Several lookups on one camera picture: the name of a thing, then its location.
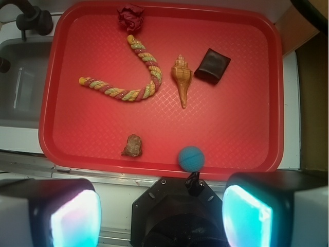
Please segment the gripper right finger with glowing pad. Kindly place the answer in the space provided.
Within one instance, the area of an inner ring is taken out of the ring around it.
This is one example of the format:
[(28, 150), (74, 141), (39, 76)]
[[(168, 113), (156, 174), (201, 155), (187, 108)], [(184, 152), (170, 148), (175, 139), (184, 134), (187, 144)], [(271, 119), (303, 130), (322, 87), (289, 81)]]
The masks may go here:
[(328, 246), (328, 173), (235, 173), (222, 216), (229, 246)]

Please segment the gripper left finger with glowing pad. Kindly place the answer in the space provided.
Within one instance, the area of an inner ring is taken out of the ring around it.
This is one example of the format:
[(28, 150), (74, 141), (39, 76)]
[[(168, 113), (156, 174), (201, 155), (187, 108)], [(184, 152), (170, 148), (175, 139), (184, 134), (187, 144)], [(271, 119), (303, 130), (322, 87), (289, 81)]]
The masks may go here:
[(100, 228), (87, 179), (1, 180), (1, 246), (97, 246)]

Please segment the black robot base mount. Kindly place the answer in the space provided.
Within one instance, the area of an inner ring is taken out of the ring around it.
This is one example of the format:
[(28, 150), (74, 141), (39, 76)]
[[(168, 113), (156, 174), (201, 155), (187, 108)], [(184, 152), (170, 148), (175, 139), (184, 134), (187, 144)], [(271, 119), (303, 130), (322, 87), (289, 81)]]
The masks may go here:
[(132, 246), (228, 246), (222, 200), (199, 178), (161, 177), (132, 204)]

